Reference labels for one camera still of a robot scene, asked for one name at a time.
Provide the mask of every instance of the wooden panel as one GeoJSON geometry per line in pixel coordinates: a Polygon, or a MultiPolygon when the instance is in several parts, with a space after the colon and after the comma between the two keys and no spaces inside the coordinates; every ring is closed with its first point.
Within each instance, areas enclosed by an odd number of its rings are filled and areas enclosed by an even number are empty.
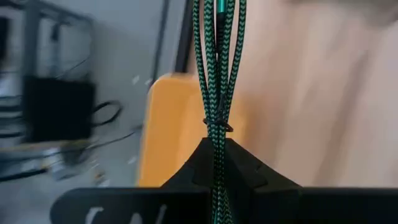
{"type": "Polygon", "coordinates": [[[250,114],[243,146],[302,185],[398,187],[396,9],[248,1],[236,87],[250,114]]]}

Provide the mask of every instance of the orange chair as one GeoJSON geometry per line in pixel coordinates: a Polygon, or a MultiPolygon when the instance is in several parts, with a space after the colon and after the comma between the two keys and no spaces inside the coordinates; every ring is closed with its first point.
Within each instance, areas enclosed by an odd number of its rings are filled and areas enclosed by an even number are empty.
{"type": "MultiPolygon", "coordinates": [[[[237,143],[243,139],[245,115],[233,100],[227,133],[237,143]]],[[[183,166],[203,137],[205,112],[198,80],[192,75],[166,75],[150,89],[142,137],[140,187],[159,187],[183,166]]]]}

